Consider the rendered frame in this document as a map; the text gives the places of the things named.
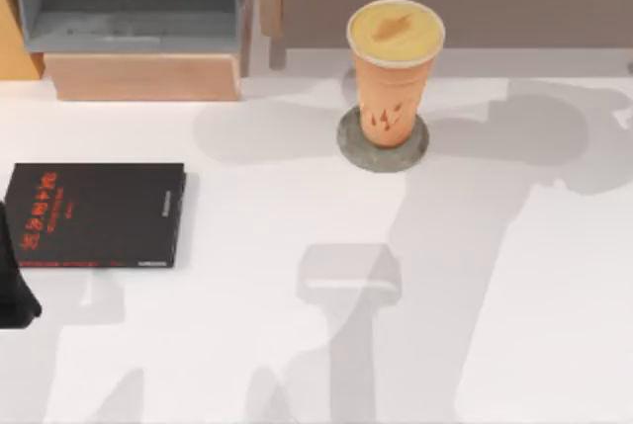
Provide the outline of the grey round coaster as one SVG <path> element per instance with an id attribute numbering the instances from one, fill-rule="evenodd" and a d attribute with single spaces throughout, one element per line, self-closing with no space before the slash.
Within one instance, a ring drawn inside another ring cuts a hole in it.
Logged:
<path id="1" fill-rule="evenodd" d="M 395 147 L 381 147 L 367 139 L 360 126 L 360 108 L 350 109 L 340 120 L 336 141 L 341 154 L 353 165 L 374 173 L 397 173 L 416 165 L 430 142 L 427 125 L 420 116 L 410 137 Z"/>

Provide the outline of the orange cup with yellow lid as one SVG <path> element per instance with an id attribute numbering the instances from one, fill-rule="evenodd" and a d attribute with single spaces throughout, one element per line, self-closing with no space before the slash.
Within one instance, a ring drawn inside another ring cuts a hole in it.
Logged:
<path id="1" fill-rule="evenodd" d="M 403 144 L 444 47 L 443 21 L 415 1 L 375 0 L 353 13 L 346 38 L 355 63 L 362 132 L 379 147 Z"/>

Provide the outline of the pale wooden drawer front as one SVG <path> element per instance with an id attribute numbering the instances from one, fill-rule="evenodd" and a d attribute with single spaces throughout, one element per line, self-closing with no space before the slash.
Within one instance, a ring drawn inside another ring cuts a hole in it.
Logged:
<path id="1" fill-rule="evenodd" d="M 217 53 L 47 53 L 64 101 L 235 101 L 242 60 Z"/>

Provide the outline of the black book with red lettering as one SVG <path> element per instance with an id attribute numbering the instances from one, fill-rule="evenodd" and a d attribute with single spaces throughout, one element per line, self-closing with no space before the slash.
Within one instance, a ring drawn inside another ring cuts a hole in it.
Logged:
<path id="1" fill-rule="evenodd" d="M 4 197 L 22 268 L 170 268 L 181 163 L 17 163 Z"/>

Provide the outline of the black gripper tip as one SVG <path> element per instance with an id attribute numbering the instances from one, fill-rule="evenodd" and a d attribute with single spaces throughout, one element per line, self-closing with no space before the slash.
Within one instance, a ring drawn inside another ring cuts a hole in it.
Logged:
<path id="1" fill-rule="evenodd" d="M 15 258 L 6 207 L 0 201 L 0 330 L 27 328 L 41 314 L 42 306 Z"/>

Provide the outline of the wooden cupboard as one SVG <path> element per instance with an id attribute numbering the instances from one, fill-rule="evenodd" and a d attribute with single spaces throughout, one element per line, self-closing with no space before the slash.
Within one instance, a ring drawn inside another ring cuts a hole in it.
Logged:
<path id="1" fill-rule="evenodd" d="M 0 0 L 0 81 L 36 81 L 43 77 L 44 57 L 24 46 L 17 0 Z"/>

